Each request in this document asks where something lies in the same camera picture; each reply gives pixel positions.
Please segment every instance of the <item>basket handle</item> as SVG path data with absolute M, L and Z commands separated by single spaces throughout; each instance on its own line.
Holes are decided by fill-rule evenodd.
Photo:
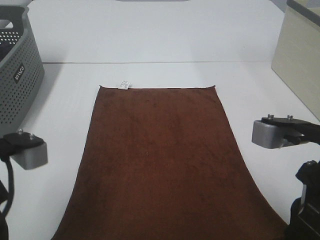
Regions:
M 0 6 L 0 19 L 9 20 L 13 24 L 13 28 L 10 30 L 22 35 L 24 32 L 22 15 L 25 10 L 26 9 L 22 6 Z

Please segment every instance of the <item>black cable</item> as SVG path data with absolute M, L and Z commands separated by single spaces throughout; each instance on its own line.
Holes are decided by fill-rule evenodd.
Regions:
M 8 200 L 7 200 L 5 207 L 2 211 L 2 215 L 4 217 L 7 216 L 8 212 L 11 208 L 11 205 L 13 203 L 14 195 L 15 195 L 14 169 L 12 168 L 10 160 L 5 161 L 5 165 L 8 170 Z

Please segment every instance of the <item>screw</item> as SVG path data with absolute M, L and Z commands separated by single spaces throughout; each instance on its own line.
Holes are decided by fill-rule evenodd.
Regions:
M 22 135 L 24 133 L 24 130 L 20 128 L 18 131 L 16 131 L 19 135 Z
M 36 137 L 36 136 L 35 136 L 33 133 L 30 133 L 30 134 L 29 134 L 29 138 L 30 138 L 30 140 L 35 139 L 35 137 Z

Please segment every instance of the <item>plastic basket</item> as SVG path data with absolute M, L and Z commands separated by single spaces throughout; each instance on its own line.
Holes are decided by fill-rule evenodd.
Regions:
M 27 12 L 18 5 L 0 5 L 0 137 L 15 132 L 40 88 L 45 71 Z

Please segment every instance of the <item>white table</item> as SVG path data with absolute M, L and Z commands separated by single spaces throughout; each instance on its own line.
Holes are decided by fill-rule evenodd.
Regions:
M 77 63 L 44 65 L 43 84 L 22 127 L 46 140 L 49 163 L 25 171 L 13 162 L 16 193 L 7 217 L 10 240 L 51 239 L 74 187 L 99 85 L 115 88 L 123 80 L 130 81 L 133 88 L 216 85 L 254 181 L 270 205 L 289 221 L 290 206 L 302 190 L 295 174 L 303 162 L 318 160 L 320 148 L 312 143 L 280 150 L 259 147 L 251 143 L 253 121 L 272 113 L 319 122 L 270 67 L 283 13 L 268 0 L 240 2 L 96 0 L 89 5 L 82 0 L 36 0 L 29 6 L 43 60 Z M 163 22 L 156 9 L 166 16 Z M 44 27 L 54 20 L 43 18 L 43 11 L 60 16 L 56 20 L 59 28 L 53 26 L 53 31 L 49 31 Z M 99 37 L 99 41 L 89 46 L 90 51 L 78 49 L 77 53 L 81 44 L 69 42 L 79 34 L 78 28 L 91 26 L 82 17 L 85 13 L 98 26 L 105 23 L 114 35 L 110 41 L 104 40 L 106 35 Z M 193 21 L 182 25 L 188 16 Z M 155 22 L 159 28 L 151 27 Z M 207 24 L 208 31 L 215 29 L 220 34 L 200 31 L 197 27 L 201 22 Z M 133 28 L 137 23 L 145 24 Z M 238 34 L 230 36 L 234 30 Z M 166 31 L 172 37 L 163 42 Z M 232 41 L 237 37 L 241 41 Z M 6 178 L 4 168 L 0 177 Z

